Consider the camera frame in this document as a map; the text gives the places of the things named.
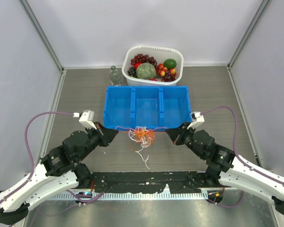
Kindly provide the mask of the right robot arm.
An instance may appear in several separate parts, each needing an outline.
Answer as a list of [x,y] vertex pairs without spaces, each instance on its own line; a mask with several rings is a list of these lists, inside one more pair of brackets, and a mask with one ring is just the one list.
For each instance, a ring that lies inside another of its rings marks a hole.
[[208,186],[220,184],[237,188],[274,205],[275,210],[284,215],[284,176],[236,155],[233,150],[217,144],[205,130],[190,129],[187,123],[165,132],[175,145],[186,145],[206,162],[204,181]]

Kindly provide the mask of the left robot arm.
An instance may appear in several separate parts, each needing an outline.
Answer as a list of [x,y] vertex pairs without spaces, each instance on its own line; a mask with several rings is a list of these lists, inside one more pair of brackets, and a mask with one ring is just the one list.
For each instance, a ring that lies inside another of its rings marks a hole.
[[0,223],[14,225],[48,198],[75,188],[88,188],[92,173],[82,163],[96,147],[107,147],[118,130],[96,123],[91,129],[75,131],[60,146],[41,158],[32,175],[0,191]]

